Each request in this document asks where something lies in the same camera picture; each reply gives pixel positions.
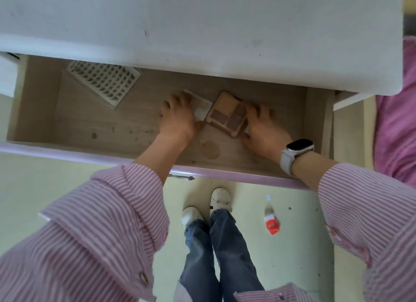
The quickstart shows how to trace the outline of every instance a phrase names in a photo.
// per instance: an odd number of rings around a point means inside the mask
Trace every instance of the blue jeans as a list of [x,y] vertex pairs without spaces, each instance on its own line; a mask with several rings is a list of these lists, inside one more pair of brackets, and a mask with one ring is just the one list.
[[[234,292],[264,290],[251,262],[247,244],[236,221],[225,209],[211,215],[209,224],[198,219],[185,231],[186,256],[180,283],[193,302],[236,302]],[[214,253],[220,265],[215,276]]]

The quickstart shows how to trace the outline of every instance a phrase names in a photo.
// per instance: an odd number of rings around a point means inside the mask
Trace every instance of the pink bedding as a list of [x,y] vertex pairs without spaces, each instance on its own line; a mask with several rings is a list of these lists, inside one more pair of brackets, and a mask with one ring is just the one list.
[[377,96],[374,168],[416,188],[416,37],[403,39],[403,89]]

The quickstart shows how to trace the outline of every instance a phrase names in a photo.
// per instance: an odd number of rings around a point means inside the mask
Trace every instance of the white watch strap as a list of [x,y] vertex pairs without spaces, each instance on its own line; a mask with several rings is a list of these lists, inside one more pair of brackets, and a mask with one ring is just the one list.
[[286,150],[282,151],[282,156],[280,157],[280,168],[289,175],[292,174],[292,163],[294,161],[294,156],[290,155]]

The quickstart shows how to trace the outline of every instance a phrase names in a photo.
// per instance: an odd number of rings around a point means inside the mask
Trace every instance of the hand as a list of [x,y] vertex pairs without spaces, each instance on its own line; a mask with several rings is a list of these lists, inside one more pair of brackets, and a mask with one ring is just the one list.
[[203,126],[202,121],[195,122],[190,107],[191,96],[181,92],[179,97],[172,94],[169,102],[162,103],[162,115],[159,121],[160,136],[169,141],[183,142],[186,146]]
[[243,144],[257,155],[279,164],[282,151],[293,142],[292,138],[273,121],[271,110],[264,104],[260,105],[260,111],[252,104],[245,106],[250,136],[243,136]]

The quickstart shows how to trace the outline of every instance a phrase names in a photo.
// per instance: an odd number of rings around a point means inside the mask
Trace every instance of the pink fabric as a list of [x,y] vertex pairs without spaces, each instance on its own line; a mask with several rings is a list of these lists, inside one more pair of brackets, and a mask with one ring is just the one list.
[[416,188],[416,38],[403,39],[403,90],[377,96],[374,169]]
[[[367,301],[416,301],[416,190],[338,164],[319,196],[332,241],[367,263]],[[154,301],[153,255],[167,237],[162,185],[132,164],[95,173],[42,212],[50,222],[0,259],[2,301]],[[292,283],[239,302],[314,301]]]

